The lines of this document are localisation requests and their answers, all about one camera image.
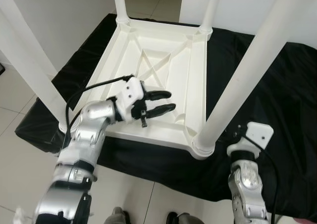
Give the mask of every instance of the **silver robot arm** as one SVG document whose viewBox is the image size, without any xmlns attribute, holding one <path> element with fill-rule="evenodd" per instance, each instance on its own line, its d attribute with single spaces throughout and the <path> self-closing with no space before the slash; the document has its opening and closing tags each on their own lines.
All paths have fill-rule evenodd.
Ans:
<svg viewBox="0 0 317 224">
<path fill-rule="evenodd" d="M 51 185 L 38 203 L 33 217 L 36 224 L 86 224 L 90 214 L 89 190 L 93 172 L 105 141 L 108 125 L 160 116 L 175 109 L 175 104 L 147 111 L 145 100 L 166 99 L 167 91 L 147 92 L 139 79 L 130 78 L 125 88 L 106 101 L 86 104 L 78 116 L 79 125 L 67 147 L 61 150 Z"/>
<path fill-rule="evenodd" d="M 269 125 L 249 122 L 246 136 L 263 149 L 273 135 Z M 255 159 L 260 149 L 242 137 L 236 144 L 227 148 L 231 157 L 231 174 L 228 184 L 232 194 L 232 209 L 235 224 L 269 224 L 262 197 L 262 180 Z"/>
</svg>

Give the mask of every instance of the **black cable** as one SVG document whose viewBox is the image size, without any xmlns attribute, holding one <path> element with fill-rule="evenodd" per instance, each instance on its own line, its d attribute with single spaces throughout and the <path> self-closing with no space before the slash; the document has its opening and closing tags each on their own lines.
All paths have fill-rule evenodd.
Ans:
<svg viewBox="0 0 317 224">
<path fill-rule="evenodd" d="M 106 84 L 110 84 L 110 83 L 114 83 L 114 82 L 117 82 L 117 81 L 120 81 L 120 80 L 124 80 L 124 81 L 128 81 L 130 78 L 134 77 L 133 75 L 128 75 L 128 76 L 121 76 L 121 77 L 118 77 L 118 78 L 115 78 L 115 79 L 111 79 L 111 80 L 108 80 L 108 81 L 105 81 L 105 82 L 101 82 L 101 83 L 98 83 L 98 84 L 94 84 L 92 86 L 89 86 L 87 88 L 84 88 L 84 89 L 81 89 L 81 90 L 78 90 L 76 91 L 72 96 L 70 96 L 70 98 L 68 99 L 67 103 L 66 103 L 66 109 L 65 109 L 65 116 L 66 116 L 66 134 L 65 134 L 65 138 L 64 138 L 64 142 L 63 142 L 63 145 L 62 145 L 62 149 L 64 147 L 65 144 L 67 144 L 69 142 L 69 139 L 70 139 L 70 128 L 71 126 L 74 124 L 76 118 L 78 117 L 78 115 L 80 114 L 80 111 L 76 114 L 76 116 L 74 117 L 74 119 L 71 121 L 71 123 L 69 123 L 69 108 L 70 108 L 70 103 L 71 101 L 76 98 L 76 96 L 79 96 L 81 95 L 82 93 L 84 93 L 85 91 L 87 90 L 90 90 L 90 89 L 93 89 L 93 88 L 96 88 L 96 87 L 99 87 L 99 86 L 103 86 L 103 85 L 106 85 Z"/>
<path fill-rule="evenodd" d="M 251 142 L 257 148 L 259 148 L 268 157 L 268 159 L 271 161 L 272 166 L 274 168 L 274 172 L 275 172 L 275 176 L 276 176 L 276 189 L 275 189 L 275 195 L 274 195 L 274 200 L 273 200 L 273 210 L 272 210 L 272 216 L 271 216 L 271 224 L 275 224 L 276 200 L 277 200 L 277 193 L 278 193 L 279 181 L 280 181 L 280 175 L 279 175 L 277 166 L 276 166 L 274 160 L 272 159 L 271 155 L 265 149 L 263 149 L 256 142 L 254 142 L 249 137 L 247 137 L 245 134 L 241 134 L 241 136 L 244 137 L 245 139 L 247 139 L 249 142 Z"/>
</svg>

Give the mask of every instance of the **black cloth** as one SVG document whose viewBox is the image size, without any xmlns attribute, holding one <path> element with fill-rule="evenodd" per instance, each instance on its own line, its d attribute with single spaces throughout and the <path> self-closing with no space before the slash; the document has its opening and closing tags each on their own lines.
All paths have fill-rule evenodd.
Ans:
<svg viewBox="0 0 317 224">
<path fill-rule="evenodd" d="M 109 14 L 54 78 L 65 100 L 86 86 L 115 28 L 115 15 Z M 252 39 L 252 35 L 214 28 L 208 41 L 207 116 Z M 315 49 L 287 43 L 218 140 L 215 153 L 204 161 L 187 151 L 108 137 L 98 164 L 202 199 L 231 199 L 226 148 L 237 125 L 251 120 L 266 123 L 274 129 L 267 151 L 281 174 L 277 213 L 317 222 L 316 58 Z M 56 153 L 64 139 L 57 125 L 37 99 L 15 132 L 39 149 Z M 257 162 L 263 198 L 272 211 L 274 170 L 262 153 Z"/>
</svg>

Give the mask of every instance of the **black tablecloth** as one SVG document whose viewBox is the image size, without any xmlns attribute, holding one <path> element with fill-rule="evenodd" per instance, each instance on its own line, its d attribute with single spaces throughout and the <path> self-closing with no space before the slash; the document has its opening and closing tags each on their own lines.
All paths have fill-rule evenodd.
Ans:
<svg viewBox="0 0 317 224">
<path fill-rule="evenodd" d="M 115 15 L 109 14 L 54 78 L 65 100 L 87 85 L 115 28 Z M 252 35 L 214 29 L 208 41 L 207 116 L 252 39 Z M 233 133 L 238 124 L 251 120 L 266 123 L 274 129 L 267 151 L 281 174 L 277 213 L 317 222 L 316 67 L 315 49 L 287 43 L 218 140 L 215 153 L 204 161 L 183 150 L 108 137 L 98 164 L 206 200 L 230 199 L 226 148 Z M 15 132 L 39 149 L 56 153 L 64 138 L 57 125 L 37 99 Z M 271 211 L 274 171 L 264 154 L 257 162 L 263 198 Z"/>
</svg>

